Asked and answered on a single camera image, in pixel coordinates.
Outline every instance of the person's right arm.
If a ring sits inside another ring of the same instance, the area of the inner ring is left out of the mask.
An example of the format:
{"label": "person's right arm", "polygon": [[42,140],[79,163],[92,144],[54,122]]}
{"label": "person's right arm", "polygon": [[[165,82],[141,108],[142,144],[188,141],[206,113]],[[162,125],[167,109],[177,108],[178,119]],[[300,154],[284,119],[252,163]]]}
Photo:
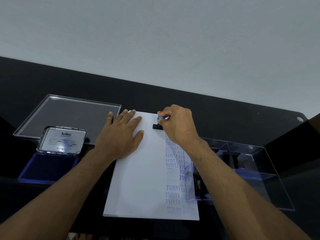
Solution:
{"label": "person's right arm", "polygon": [[170,140],[190,156],[230,238],[310,239],[297,225],[227,166],[196,131],[189,109],[177,105],[158,112]]}

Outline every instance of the white wall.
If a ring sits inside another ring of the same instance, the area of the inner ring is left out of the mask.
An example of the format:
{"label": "white wall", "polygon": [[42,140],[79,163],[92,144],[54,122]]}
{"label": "white wall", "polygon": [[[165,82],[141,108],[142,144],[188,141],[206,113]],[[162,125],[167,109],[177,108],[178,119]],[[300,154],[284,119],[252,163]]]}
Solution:
{"label": "white wall", "polygon": [[320,0],[0,0],[0,56],[320,112]]}

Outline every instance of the stack of paper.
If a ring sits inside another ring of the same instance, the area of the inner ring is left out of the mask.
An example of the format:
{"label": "stack of paper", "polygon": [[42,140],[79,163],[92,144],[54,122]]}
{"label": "stack of paper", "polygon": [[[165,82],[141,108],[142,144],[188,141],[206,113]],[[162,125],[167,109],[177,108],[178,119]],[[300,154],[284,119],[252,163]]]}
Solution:
{"label": "stack of paper", "polygon": [[184,157],[163,130],[153,129],[157,114],[136,112],[144,130],[138,149],[117,160],[104,216],[199,220],[197,201],[186,200]]}

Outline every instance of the person's left arm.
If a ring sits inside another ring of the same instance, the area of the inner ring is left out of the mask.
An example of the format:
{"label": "person's left arm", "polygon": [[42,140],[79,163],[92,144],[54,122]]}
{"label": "person's left arm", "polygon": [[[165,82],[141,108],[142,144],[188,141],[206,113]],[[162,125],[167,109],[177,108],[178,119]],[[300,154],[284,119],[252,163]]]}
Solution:
{"label": "person's left arm", "polygon": [[133,131],[142,117],[130,119],[135,110],[124,110],[112,123],[112,113],[106,120],[95,148],[38,197],[7,219],[0,226],[0,239],[59,240],[66,239],[91,189],[106,168],[117,159],[133,153],[143,138]]}

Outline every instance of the person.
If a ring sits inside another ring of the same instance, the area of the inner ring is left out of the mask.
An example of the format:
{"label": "person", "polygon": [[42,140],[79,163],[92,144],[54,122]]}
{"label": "person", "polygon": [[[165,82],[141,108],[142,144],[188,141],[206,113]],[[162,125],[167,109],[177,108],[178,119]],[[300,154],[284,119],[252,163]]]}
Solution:
{"label": "person", "polygon": [[[133,131],[142,117],[110,112],[94,149],[38,197],[0,226],[0,239],[65,239],[91,189],[106,168],[133,153],[143,139]],[[178,105],[159,111],[168,137],[182,147],[198,169],[231,239],[310,239],[298,226],[227,166],[196,131],[189,109]]]}

